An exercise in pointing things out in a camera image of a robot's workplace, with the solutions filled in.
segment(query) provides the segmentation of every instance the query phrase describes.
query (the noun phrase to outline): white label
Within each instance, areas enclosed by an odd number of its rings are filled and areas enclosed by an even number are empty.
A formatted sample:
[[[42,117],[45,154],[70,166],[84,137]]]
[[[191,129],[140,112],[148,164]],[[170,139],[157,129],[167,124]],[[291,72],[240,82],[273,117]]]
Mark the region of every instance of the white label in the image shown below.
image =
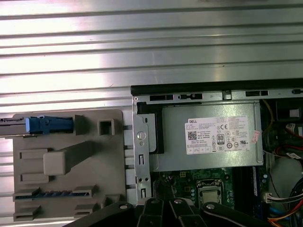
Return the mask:
[[[288,125],[286,125],[286,128],[287,128],[289,131],[294,132],[295,124],[293,124],[293,123],[288,124]]]
[[[286,153],[286,154],[293,159],[301,159],[301,157],[295,153]]]
[[[188,155],[250,150],[247,116],[189,119],[185,135]]]
[[[298,133],[299,133],[299,136],[303,136],[303,128],[302,127],[298,127]]]
[[[255,194],[255,196],[258,196],[257,173],[256,173],[256,168],[254,166],[252,167],[252,177],[254,179],[254,194]]]

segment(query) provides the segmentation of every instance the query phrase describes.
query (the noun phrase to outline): yellow cable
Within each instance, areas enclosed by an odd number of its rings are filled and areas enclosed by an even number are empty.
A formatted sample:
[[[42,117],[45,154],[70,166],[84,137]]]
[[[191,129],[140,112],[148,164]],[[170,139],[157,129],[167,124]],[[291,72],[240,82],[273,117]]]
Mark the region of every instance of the yellow cable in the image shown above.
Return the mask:
[[[269,126],[262,133],[263,135],[265,135],[266,133],[268,133],[270,131],[271,127],[273,126],[275,117],[274,117],[274,113],[271,110],[270,105],[268,104],[268,102],[266,100],[264,100],[264,99],[262,99],[262,101],[265,103],[265,105],[266,105],[266,107],[267,107],[267,109],[268,109],[268,111],[270,113],[270,124],[269,124]]]
[[[270,221],[270,224],[272,224],[272,225],[274,225],[274,226],[277,226],[277,227],[281,227],[281,225],[279,225],[279,224],[277,224],[277,223],[275,223],[275,222],[273,222],[273,221]]]
[[[297,211],[298,211],[298,210],[294,210],[294,211],[291,212],[290,214],[286,214],[286,215],[284,215],[284,216],[282,216],[282,217],[278,217],[278,218],[268,218],[268,220],[271,220],[271,221],[279,221],[279,220],[284,219],[284,218],[286,218],[286,217],[288,217],[288,216],[291,216],[292,214],[296,213]]]

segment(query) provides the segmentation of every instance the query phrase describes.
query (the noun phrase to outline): motherboard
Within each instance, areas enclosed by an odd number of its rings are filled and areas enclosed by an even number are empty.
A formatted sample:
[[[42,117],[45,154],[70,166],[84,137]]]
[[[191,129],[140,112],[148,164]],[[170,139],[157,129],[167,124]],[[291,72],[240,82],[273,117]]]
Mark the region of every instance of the motherboard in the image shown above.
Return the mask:
[[[170,181],[175,197],[190,199],[198,208],[206,202],[234,208],[231,168],[158,172],[152,177]]]

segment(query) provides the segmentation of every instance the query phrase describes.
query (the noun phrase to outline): screw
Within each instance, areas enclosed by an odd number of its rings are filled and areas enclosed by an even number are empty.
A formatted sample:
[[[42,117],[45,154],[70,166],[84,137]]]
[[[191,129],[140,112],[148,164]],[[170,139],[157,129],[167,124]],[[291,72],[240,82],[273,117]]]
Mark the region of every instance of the screw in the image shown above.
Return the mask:
[[[180,199],[176,199],[176,200],[175,200],[175,203],[176,203],[176,204],[180,204],[181,202],[182,202],[182,200],[180,200]]]
[[[213,209],[215,209],[215,206],[213,204],[208,204],[208,205],[206,205],[206,208],[213,210]]]
[[[124,209],[127,209],[127,205],[121,205],[121,206],[120,206],[120,209],[123,209],[123,210],[124,210]]]
[[[139,140],[144,140],[144,139],[146,138],[146,133],[143,132],[143,131],[138,132],[138,133],[137,133],[137,138],[138,138]]]

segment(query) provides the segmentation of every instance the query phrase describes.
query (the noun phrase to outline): gray plastic tab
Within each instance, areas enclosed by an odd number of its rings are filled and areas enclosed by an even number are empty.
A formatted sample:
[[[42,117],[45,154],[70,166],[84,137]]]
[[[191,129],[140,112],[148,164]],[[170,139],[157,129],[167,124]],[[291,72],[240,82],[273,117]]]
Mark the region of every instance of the gray plastic tab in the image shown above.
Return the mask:
[[[14,213],[14,221],[32,221],[40,209],[40,206],[20,208]]]
[[[74,218],[81,218],[83,216],[86,216],[88,214],[95,212],[98,209],[99,209],[99,206],[97,203],[79,204],[75,208]]]
[[[31,195],[36,194],[36,193],[39,192],[39,191],[40,191],[40,188],[21,189],[21,190],[15,192],[15,193],[13,194],[13,201],[15,201],[15,198],[16,198],[17,196],[31,196]]]
[[[88,193],[91,198],[94,193],[98,190],[97,186],[79,186],[72,190],[73,193]]]
[[[65,175],[71,168],[94,153],[93,143],[82,142],[58,151],[48,152],[43,155],[44,174],[48,176]]]
[[[33,184],[33,183],[47,183],[47,182],[49,182],[49,176],[46,176],[43,173],[20,175],[20,183]]]
[[[47,152],[48,152],[48,149],[20,150],[19,157],[20,157],[20,159],[43,158],[43,155]]]

